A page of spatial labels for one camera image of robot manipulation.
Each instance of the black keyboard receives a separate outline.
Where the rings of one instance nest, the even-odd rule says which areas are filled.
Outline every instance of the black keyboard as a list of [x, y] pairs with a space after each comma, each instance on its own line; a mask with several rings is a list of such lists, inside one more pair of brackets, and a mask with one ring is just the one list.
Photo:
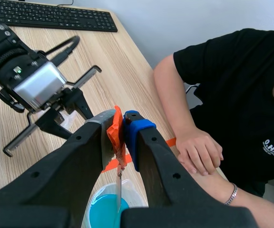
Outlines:
[[8, 26], [117, 32], [109, 12], [0, 0], [0, 22]]

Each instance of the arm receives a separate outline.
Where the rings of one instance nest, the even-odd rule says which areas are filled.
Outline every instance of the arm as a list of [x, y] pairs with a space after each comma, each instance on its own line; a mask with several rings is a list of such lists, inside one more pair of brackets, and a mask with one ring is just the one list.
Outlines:
[[[210, 196], [221, 203], [227, 202], [233, 192], [233, 185], [219, 175], [218, 172], [207, 176], [195, 173], [191, 176]], [[237, 195], [230, 206], [248, 208], [260, 228], [274, 227], [274, 204], [263, 198], [238, 189]]]
[[199, 130], [192, 119], [186, 101], [184, 82], [173, 55], [163, 59], [154, 70], [156, 89], [166, 117], [176, 136], [176, 146], [192, 173], [203, 175], [215, 171], [223, 159], [222, 147], [206, 132]]
[[184, 82], [177, 72], [173, 55], [164, 58], [156, 66], [154, 81], [174, 134], [178, 136], [187, 128], [196, 128], [186, 102]]

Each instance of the bracelet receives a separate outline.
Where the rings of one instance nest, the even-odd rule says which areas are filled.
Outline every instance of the bracelet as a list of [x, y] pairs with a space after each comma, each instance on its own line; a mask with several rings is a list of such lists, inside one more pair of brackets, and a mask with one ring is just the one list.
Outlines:
[[234, 200], [234, 198], [236, 197], [236, 194], [237, 194], [238, 187], [236, 184], [234, 184], [234, 183], [232, 183], [232, 184], [234, 186], [234, 190], [232, 192], [230, 199], [225, 203], [225, 205], [227, 205], [227, 206], [230, 205], [230, 203]]

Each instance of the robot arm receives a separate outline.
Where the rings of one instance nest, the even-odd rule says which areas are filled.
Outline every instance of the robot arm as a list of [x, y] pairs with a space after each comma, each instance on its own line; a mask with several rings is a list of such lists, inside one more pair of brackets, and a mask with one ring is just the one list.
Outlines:
[[[0, 227], [81, 226], [94, 184], [112, 155], [105, 129], [113, 113], [88, 120], [60, 148], [0, 190]], [[257, 227], [248, 209], [211, 198], [177, 161], [154, 124], [135, 111], [125, 117], [126, 143], [149, 208], [125, 210], [122, 228]]]

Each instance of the plastic cup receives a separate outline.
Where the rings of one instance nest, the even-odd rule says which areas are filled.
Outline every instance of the plastic cup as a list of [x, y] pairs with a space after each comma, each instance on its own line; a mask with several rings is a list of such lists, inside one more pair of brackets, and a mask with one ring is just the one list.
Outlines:
[[[107, 194], [116, 194], [116, 183], [104, 185], [93, 195], [93, 197], [89, 201], [84, 215], [84, 222], [87, 228], [91, 228], [89, 221], [89, 212], [91, 205], [99, 197]], [[129, 179], [122, 181], [121, 197], [127, 202], [130, 208], [147, 207], [146, 202], [144, 202], [144, 200], [141, 198], [140, 194], [136, 191], [133, 182]]]

